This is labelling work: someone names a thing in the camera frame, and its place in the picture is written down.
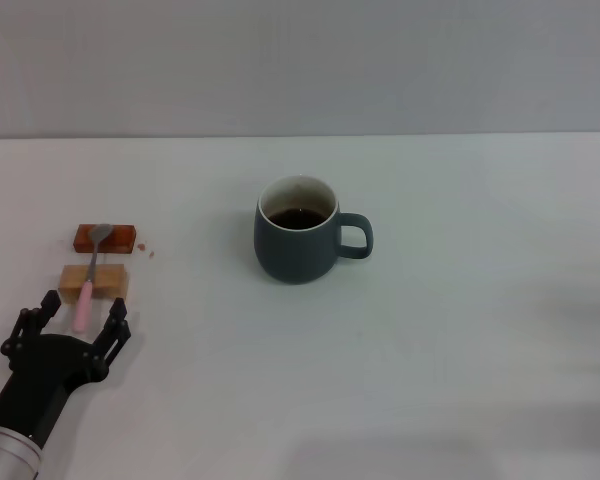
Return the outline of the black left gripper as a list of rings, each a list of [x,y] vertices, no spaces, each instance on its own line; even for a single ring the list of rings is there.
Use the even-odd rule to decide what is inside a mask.
[[[103,381],[131,338],[126,305],[120,297],[92,344],[71,336],[41,334],[60,306],[59,293],[48,291],[39,307],[21,309],[0,348],[11,370],[0,392],[0,427],[39,448],[45,446],[72,393]]]

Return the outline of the pink handled metal spoon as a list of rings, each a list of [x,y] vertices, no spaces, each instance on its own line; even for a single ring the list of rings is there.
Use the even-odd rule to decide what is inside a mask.
[[[90,321],[93,281],[95,279],[98,251],[101,242],[109,237],[112,231],[113,226],[111,224],[98,224],[89,231],[89,239],[93,244],[93,251],[87,269],[86,279],[82,285],[80,295],[76,303],[76,312],[72,323],[72,330],[74,333],[83,334],[86,331]]]

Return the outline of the grey ceramic mug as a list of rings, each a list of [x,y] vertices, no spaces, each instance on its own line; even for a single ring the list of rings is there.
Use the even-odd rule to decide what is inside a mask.
[[[308,208],[327,216],[307,230],[287,230],[268,217],[291,208]],[[304,284],[328,273],[338,259],[363,260],[374,247],[370,221],[344,213],[334,190],[307,175],[285,177],[268,185],[258,198],[254,218],[254,251],[263,270],[287,284]]]

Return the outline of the light wooden bridge block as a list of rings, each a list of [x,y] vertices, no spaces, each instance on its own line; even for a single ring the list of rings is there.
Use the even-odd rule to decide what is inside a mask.
[[[62,301],[74,305],[86,279],[87,265],[65,265],[60,276],[58,292]],[[127,297],[129,276],[123,264],[101,264],[95,269],[92,298],[115,300]]]

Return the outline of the red-brown wooden block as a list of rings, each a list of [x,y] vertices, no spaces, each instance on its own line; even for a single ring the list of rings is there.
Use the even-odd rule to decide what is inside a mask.
[[[73,248],[77,253],[92,253],[93,242],[89,236],[96,228],[95,224],[80,224],[73,240]],[[100,242],[99,253],[131,254],[136,240],[136,229],[133,225],[113,225],[111,233]]]

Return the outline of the dark coffee liquid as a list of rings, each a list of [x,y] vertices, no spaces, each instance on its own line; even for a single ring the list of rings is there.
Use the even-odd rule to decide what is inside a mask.
[[[317,227],[328,217],[308,208],[291,208],[276,212],[268,219],[279,228],[300,231]]]

